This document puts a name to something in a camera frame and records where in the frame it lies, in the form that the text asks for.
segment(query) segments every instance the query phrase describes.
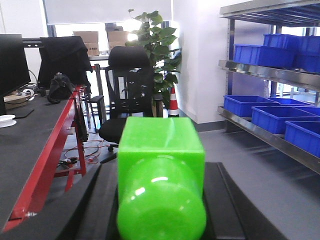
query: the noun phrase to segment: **black bag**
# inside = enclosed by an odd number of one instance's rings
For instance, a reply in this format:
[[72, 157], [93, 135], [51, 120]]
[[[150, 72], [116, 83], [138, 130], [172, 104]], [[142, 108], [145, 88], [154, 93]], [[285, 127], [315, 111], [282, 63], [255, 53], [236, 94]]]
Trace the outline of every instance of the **black bag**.
[[60, 100], [68, 99], [74, 89], [75, 86], [70, 79], [65, 74], [58, 72], [51, 80], [47, 99], [52, 104], [58, 104]]

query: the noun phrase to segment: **black jacket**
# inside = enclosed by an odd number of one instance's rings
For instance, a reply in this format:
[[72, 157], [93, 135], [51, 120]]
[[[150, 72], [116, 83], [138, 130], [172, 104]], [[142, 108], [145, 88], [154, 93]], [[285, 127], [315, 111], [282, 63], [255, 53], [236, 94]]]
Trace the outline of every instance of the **black jacket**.
[[44, 47], [39, 48], [41, 66], [38, 76], [38, 87], [49, 88], [57, 72], [67, 75], [75, 84], [87, 86], [90, 83], [86, 71], [92, 72], [88, 49], [80, 36], [41, 37]]

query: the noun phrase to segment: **red metal frame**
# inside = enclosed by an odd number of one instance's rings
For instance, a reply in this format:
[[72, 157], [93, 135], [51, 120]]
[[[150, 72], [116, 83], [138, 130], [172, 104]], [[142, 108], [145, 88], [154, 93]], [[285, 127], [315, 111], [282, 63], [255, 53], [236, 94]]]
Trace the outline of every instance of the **red metal frame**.
[[77, 136], [80, 168], [72, 169], [72, 171], [68, 170], [61, 174], [61, 176], [68, 176], [70, 174], [70, 180], [67, 181], [66, 190], [71, 188], [71, 181], [73, 180], [74, 174], [81, 174], [82, 176], [86, 174], [84, 147], [82, 141], [78, 138], [78, 126], [74, 121], [76, 115], [74, 101], [77, 101], [77, 104], [80, 104], [79, 90], [80, 87], [77, 87], [76, 91], [73, 92], [73, 98], [67, 101], [65, 108], [52, 130], [52, 133], [13, 208], [10, 219], [4, 228], [4, 232], [14, 228], [24, 219], [28, 218], [28, 213], [38, 213], [43, 208], [71, 126], [75, 127]]

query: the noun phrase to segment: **window blind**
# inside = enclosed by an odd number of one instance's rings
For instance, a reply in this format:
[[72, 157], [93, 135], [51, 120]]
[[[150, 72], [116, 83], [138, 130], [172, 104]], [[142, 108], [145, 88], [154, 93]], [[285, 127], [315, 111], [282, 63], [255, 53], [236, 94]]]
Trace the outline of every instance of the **window blind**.
[[43, 0], [48, 25], [79, 23], [117, 23], [143, 12], [159, 11], [171, 20], [171, 0]]

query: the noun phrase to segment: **potted plant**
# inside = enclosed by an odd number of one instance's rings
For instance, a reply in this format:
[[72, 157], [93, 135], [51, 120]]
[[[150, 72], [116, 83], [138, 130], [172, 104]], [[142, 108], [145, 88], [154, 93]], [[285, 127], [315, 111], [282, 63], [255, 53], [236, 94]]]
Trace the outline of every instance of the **potted plant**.
[[126, 42], [126, 46], [143, 46], [150, 64], [154, 68], [154, 93], [161, 93], [164, 106], [168, 109], [170, 103], [169, 89], [178, 83], [175, 73], [181, 63], [181, 49], [170, 49], [170, 45], [177, 38], [174, 36], [176, 28], [159, 27], [163, 23], [163, 18], [158, 11], [152, 13], [143, 12], [141, 15], [133, 17], [141, 22], [138, 30], [131, 33], [136, 34], [138, 39]]

